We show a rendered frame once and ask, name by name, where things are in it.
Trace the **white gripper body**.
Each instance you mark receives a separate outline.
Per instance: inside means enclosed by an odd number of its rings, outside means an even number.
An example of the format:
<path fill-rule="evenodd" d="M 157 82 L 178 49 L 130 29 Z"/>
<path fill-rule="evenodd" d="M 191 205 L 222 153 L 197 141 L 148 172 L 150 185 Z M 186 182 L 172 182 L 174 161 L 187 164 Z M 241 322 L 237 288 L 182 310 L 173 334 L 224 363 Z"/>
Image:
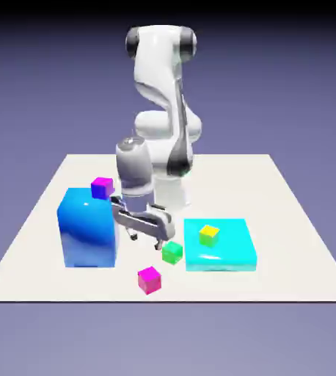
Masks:
<path fill-rule="evenodd" d="M 157 240 L 170 240 L 175 235 L 172 216 L 163 206 L 152 204 L 147 211 L 129 212 L 121 203 L 112 202 L 112 213 L 118 224 Z"/>

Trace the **small green cube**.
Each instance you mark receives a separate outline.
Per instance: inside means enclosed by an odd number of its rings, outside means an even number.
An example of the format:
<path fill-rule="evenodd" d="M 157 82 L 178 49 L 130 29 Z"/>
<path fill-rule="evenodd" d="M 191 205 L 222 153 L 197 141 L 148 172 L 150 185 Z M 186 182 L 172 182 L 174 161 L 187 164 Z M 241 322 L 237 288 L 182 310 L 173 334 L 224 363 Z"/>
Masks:
<path fill-rule="evenodd" d="M 177 242 L 169 241 L 161 251 L 162 260 L 169 264 L 177 264 L 183 257 L 183 246 Z"/>

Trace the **small magenta cube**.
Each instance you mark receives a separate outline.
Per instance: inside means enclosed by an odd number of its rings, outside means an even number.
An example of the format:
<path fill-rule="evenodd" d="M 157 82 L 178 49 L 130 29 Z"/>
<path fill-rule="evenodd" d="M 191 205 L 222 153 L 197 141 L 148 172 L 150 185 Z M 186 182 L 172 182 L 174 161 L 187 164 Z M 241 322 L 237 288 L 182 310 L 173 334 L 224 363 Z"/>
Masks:
<path fill-rule="evenodd" d="M 151 294 L 161 288 L 161 274 L 153 267 L 138 271 L 138 285 L 145 294 Z"/>

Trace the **small yellow cube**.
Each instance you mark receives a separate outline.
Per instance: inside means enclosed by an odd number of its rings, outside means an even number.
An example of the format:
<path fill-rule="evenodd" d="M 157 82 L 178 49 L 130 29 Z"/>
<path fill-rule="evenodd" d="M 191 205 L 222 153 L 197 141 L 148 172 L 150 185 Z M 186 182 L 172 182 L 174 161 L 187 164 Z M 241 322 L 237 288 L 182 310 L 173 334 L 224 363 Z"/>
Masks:
<path fill-rule="evenodd" d="M 199 241 L 206 247 L 214 247 L 218 242 L 219 229 L 211 225 L 205 225 L 199 232 Z"/>

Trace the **small purple cube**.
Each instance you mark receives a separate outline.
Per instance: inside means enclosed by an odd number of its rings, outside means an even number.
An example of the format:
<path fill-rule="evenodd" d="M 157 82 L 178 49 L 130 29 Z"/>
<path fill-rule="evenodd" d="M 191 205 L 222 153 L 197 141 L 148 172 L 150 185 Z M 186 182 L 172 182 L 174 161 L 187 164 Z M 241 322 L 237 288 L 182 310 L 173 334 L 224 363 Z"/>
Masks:
<path fill-rule="evenodd" d="M 114 182 L 112 178 L 97 177 L 91 183 L 92 197 L 106 200 L 114 193 Z"/>

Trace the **large blue box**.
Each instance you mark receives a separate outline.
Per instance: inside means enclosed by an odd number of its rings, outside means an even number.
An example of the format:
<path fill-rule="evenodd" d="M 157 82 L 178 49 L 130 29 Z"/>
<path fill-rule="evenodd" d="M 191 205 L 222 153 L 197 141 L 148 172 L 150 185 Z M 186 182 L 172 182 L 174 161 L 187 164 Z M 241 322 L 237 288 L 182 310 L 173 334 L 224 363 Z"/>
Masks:
<path fill-rule="evenodd" d="M 56 211 L 66 267 L 113 268 L 119 232 L 109 199 L 90 188 L 69 188 Z"/>

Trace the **large cyan box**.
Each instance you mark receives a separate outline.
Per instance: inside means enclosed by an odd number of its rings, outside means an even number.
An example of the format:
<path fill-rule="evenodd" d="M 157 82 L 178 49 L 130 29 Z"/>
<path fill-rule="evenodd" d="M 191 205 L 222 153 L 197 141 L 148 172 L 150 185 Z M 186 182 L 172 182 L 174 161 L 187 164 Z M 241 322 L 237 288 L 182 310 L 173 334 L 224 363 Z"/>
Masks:
<path fill-rule="evenodd" d="M 207 225 L 219 230 L 212 247 L 200 242 L 200 232 Z M 183 238 L 188 271 L 255 271 L 257 268 L 258 256 L 242 218 L 185 219 Z"/>

